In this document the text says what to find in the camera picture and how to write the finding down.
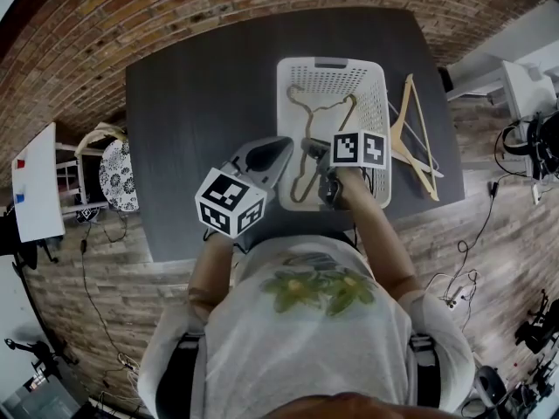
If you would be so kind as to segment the person's white printed t-shirt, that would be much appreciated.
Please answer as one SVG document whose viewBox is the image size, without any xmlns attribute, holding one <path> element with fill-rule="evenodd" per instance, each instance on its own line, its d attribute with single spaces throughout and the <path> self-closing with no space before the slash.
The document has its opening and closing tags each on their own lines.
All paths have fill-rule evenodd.
<svg viewBox="0 0 559 419">
<path fill-rule="evenodd" d="M 243 256 L 206 321 L 190 306 L 168 307 L 137 389 L 155 419 L 260 419 L 304 396 L 344 392 L 418 405 L 434 387 L 452 413 L 474 374 L 442 301 L 422 290 L 394 300 L 350 244 L 295 236 Z"/>
</svg>

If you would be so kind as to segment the white plastic laundry basket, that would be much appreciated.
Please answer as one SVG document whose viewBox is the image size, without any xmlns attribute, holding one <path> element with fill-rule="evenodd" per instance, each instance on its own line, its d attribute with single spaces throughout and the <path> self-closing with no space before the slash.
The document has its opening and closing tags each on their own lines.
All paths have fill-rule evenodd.
<svg viewBox="0 0 559 419">
<path fill-rule="evenodd" d="M 326 207 L 318 195 L 319 175 L 304 202 L 293 203 L 289 195 L 293 179 L 299 174 L 303 152 L 300 142 L 304 137 L 307 121 L 305 110 L 292 104 L 286 96 L 286 90 L 291 84 L 303 87 L 302 92 L 294 91 L 293 96 L 311 109 L 331 106 L 350 93 L 355 95 L 355 110 L 341 132 L 365 129 L 386 136 L 388 171 L 384 195 L 387 199 L 384 203 L 376 200 L 382 208 L 386 208 L 391 199 L 391 152 L 390 118 L 383 68 L 374 62 L 347 58 L 284 58 L 277 64 L 277 133 L 290 137 L 294 143 L 293 155 L 279 180 L 279 202 L 286 210 L 318 211 Z M 349 100 L 330 110 L 316 112 L 311 137 L 331 142 L 333 135 L 340 133 L 338 129 L 350 106 Z M 307 187 L 316 169 L 316 160 L 308 157 L 306 173 L 299 182 L 297 196 Z"/>
</svg>

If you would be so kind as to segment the black headset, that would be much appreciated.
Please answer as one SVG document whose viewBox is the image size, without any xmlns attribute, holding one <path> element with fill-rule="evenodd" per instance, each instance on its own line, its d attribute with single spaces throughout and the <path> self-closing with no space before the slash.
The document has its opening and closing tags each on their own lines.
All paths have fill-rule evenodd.
<svg viewBox="0 0 559 419">
<path fill-rule="evenodd" d="M 530 154 L 531 146 L 529 141 L 522 141 L 520 143 L 508 144 L 507 136 L 520 127 L 520 122 L 514 122 L 503 128 L 500 132 L 500 139 L 504 151 L 514 156 L 526 156 Z"/>
</svg>

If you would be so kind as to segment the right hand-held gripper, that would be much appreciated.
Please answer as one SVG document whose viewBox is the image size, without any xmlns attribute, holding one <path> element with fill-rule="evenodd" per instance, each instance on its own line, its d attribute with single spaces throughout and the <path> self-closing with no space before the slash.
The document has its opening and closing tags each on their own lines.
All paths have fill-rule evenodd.
<svg viewBox="0 0 559 419">
<path fill-rule="evenodd" d="M 358 168 L 375 199 L 379 203 L 387 199 L 384 195 L 388 171 L 385 135 L 359 129 L 336 133 L 331 142 L 305 137 L 300 146 L 317 162 L 320 175 L 318 195 L 330 209 L 342 209 L 342 183 L 336 174 L 338 168 Z"/>
</svg>

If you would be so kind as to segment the white desk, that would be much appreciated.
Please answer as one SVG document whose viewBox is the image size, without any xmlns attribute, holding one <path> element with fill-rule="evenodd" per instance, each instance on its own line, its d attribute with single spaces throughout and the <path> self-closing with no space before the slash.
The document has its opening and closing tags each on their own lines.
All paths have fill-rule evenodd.
<svg viewBox="0 0 559 419">
<path fill-rule="evenodd" d="M 505 25 L 448 67 L 451 101 L 502 89 L 512 116 L 526 118 L 557 107 L 559 0 L 548 0 Z"/>
</svg>

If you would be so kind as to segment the white wooden chair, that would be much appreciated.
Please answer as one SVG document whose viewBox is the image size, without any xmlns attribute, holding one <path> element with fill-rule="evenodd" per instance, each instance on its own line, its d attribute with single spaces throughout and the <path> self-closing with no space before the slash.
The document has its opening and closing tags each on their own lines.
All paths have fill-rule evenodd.
<svg viewBox="0 0 559 419">
<path fill-rule="evenodd" d="M 106 138 L 104 140 L 91 143 L 89 147 L 100 149 L 102 152 L 104 152 L 107 146 L 114 140 L 114 138 Z M 85 156 L 98 157 L 101 160 L 101 156 L 81 155 L 79 157 L 76 157 L 74 155 L 76 147 L 65 145 L 59 142 L 56 144 L 56 149 L 73 153 L 73 158 L 70 161 L 60 162 L 56 165 L 57 178 L 59 182 L 63 184 L 63 190 L 59 194 L 65 198 L 71 197 L 76 202 L 73 206 L 64 206 L 62 208 L 62 214 L 64 216 L 75 215 L 78 210 L 89 207 L 99 207 L 100 210 L 110 208 L 117 210 L 109 204 L 106 198 L 103 202 L 90 202 L 87 200 L 83 158 Z"/>
</svg>

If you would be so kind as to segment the person's left forearm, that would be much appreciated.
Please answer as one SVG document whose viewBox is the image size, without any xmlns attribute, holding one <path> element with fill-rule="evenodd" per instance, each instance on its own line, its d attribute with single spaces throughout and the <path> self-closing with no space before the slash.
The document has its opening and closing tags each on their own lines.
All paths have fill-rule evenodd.
<svg viewBox="0 0 559 419">
<path fill-rule="evenodd" d="M 188 300 L 197 316 L 206 321 L 230 290 L 233 242 L 220 233 L 204 242 L 189 280 Z"/>
</svg>

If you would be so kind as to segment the black bag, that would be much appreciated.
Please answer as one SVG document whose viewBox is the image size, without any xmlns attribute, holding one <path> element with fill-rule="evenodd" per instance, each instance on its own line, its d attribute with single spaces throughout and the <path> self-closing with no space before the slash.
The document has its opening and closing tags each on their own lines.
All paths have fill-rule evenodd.
<svg viewBox="0 0 559 419">
<path fill-rule="evenodd" d="M 533 177 L 541 180 L 559 172 L 559 110 L 544 116 L 537 113 L 529 122 L 528 155 L 532 160 Z"/>
</svg>

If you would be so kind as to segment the black tripod stand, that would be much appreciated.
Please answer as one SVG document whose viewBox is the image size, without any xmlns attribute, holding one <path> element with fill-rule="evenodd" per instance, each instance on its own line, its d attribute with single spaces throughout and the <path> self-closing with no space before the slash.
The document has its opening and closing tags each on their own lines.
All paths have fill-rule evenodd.
<svg viewBox="0 0 559 419">
<path fill-rule="evenodd" d="M 42 370 L 42 373 L 47 381 L 49 381 L 50 376 L 55 376 L 59 380 L 62 380 L 59 363 L 56 360 L 57 357 L 60 357 L 68 365 L 76 366 L 79 364 L 78 359 L 73 359 L 65 354 L 67 348 L 66 340 L 59 342 L 54 350 L 51 350 L 50 346 L 42 340 L 24 345 L 12 339 L 5 339 L 4 343 L 11 350 L 17 349 L 33 354 L 37 359 L 35 363 L 32 363 L 33 368 L 38 372 L 39 367 L 43 365 L 45 368 Z"/>
</svg>

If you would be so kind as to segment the floral round seat cushion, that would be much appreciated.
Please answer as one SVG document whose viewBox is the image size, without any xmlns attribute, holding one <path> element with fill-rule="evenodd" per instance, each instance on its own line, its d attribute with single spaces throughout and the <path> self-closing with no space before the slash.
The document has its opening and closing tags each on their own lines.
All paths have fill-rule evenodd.
<svg viewBox="0 0 559 419">
<path fill-rule="evenodd" d="M 127 141 L 114 140 L 104 150 L 99 170 L 100 188 L 110 205 L 123 212 L 139 209 Z"/>
</svg>

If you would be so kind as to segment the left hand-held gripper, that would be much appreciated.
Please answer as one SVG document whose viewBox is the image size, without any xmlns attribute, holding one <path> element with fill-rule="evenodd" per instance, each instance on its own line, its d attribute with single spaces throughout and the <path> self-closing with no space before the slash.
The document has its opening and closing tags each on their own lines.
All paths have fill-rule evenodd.
<svg viewBox="0 0 559 419">
<path fill-rule="evenodd" d="M 195 195 L 198 220 L 231 239 L 247 232 L 264 217 L 293 149 L 290 137 L 266 137 L 211 168 Z"/>
</svg>

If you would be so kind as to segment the black swivel chair base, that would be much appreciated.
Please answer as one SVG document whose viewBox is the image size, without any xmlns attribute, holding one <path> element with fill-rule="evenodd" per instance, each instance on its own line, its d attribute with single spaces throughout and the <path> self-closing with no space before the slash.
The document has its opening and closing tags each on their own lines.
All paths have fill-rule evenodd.
<svg viewBox="0 0 559 419">
<path fill-rule="evenodd" d="M 540 353 L 550 341 L 552 345 L 559 341 L 559 299 L 550 302 L 544 289 L 541 294 L 538 311 L 528 311 L 532 320 L 524 321 L 514 334 L 515 345 L 524 343 L 533 354 Z"/>
</svg>

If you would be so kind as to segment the light wooden hanger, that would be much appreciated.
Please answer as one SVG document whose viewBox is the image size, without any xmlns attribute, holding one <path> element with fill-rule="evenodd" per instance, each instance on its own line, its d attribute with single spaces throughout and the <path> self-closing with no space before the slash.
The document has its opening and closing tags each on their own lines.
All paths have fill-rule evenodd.
<svg viewBox="0 0 559 419">
<path fill-rule="evenodd" d="M 415 108 L 418 112 L 418 118 L 423 135 L 421 144 L 424 145 L 424 151 L 426 152 L 428 158 L 428 164 L 426 165 L 428 168 L 427 170 L 421 168 L 420 160 L 411 153 L 402 140 L 403 129 L 407 126 L 406 114 L 410 106 L 411 97 L 413 97 Z M 434 159 L 431 153 L 431 145 L 427 134 L 423 110 L 418 97 L 418 91 L 411 73 L 406 77 L 404 82 L 404 92 L 400 111 L 398 112 L 396 121 L 390 127 L 390 146 L 392 152 L 399 154 L 403 161 L 412 167 L 428 196 L 433 201 L 438 202 L 438 186 L 437 177 L 435 175 Z"/>
</svg>

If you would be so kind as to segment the black office chair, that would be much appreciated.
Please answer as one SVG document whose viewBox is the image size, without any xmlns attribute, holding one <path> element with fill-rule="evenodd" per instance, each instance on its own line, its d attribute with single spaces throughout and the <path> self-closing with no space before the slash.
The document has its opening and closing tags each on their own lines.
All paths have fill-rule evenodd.
<svg viewBox="0 0 559 419">
<path fill-rule="evenodd" d="M 19 236 L 15 210 L 0 216 L 0 256 L 12 256 L 12 268 L 18 276 L 25 266 L 37 269 L 38 248 L 42 248 L 52 263 L 59 260 L 54 258 L 44 239 L 23 242 Z"/>
</svg>

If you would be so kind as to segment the gold metal hanger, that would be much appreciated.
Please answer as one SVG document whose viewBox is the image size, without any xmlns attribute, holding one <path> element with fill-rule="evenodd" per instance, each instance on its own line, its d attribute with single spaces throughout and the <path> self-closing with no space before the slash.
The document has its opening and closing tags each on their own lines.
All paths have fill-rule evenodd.
<svg viewBox="0 0 559 419">
<path fill-rule="evenodd" d="M 299 86 L 297 84 L 291 84 L 286 90 L 286 96 L 289 99 L 289 101 L 296 106 L 302 107 L 305 110 L 305 112 L 307 113 L 307 121 L 306 121 L 305 128 L 304 128 L 303 140 L 307 140 L 307 139 L 311 138 L 311 126 L 313 124 L 314 114 L 316 112 L 330 110 L 330 109 L 334 108 L 335 106 L 345 104 L 346 102 L 348 102 L 350 100 L 351 101 L 350 109 L 347 112 L 343 122 L 341 123 L 341 125 L 338 129 L 338 131 L 341 132 L 343 130 L 343 128 L 345 128 L 346 124 L 348 123 L 349 117 L 354 112 L 356 104 L 357 104 L 357 100 L 356 100 L 355 95 L 353 93 L 350 93 L 347 96 L 345 96 L 342 101 L 334 103 L 331 106 L 319 106 L 316 109 L 311 109 L 308 105 L 298 101 L 293 96 L 294 91 L 302 92 L 303 87 Z M 293 203 L 302 203 L 307 199 L 307 196 L 308 196 L 310 190 L 312 189 L 312 187 L 314 186 L 314 183 L 315 183 L 315 181 L 318 177 L 318 174 L 319 174 L 318 171 L 315 171 L 311 180 L 310 180 L 310 182 L 309 182 L 309 184 L 307 185 L 307 187 L 303 190 L 303 192 L 301 193 L 300 196 L 297 196 L 297 190 L 298 190 L 299 182 L 305 176 L 305 173 L 306 173 L 307 158 L 308 158 L 308 152 L 303 151 L 301 153 L 301 158 L 300 158 L 299 174 L 297 174 L 297 176 L 293 179 L 293 183 L 292 183 L 290 193 L 289 193 L 290 199 Z"/>
</svg>

